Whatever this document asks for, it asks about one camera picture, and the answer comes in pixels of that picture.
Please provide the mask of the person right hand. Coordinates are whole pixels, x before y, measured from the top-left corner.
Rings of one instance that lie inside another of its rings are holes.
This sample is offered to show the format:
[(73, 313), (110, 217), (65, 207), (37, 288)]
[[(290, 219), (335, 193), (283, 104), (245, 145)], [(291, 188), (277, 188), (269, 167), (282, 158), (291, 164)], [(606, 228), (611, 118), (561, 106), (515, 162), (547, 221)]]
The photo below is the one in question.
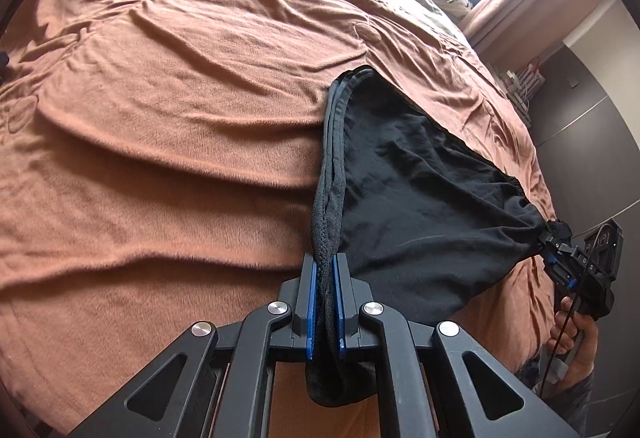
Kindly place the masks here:
[(570, 314), (572, 302), (570, 296), (562, 298), (546, 344), (548, 351), (555, 351), (557, 354), (570, 354), (577, 349), (564, 377), (558, 383), (559, 390), (568, 389), (585, 380), (593, 372), (598, 351), (599, 330), (596, 321), (591, 316), (576, 311)]

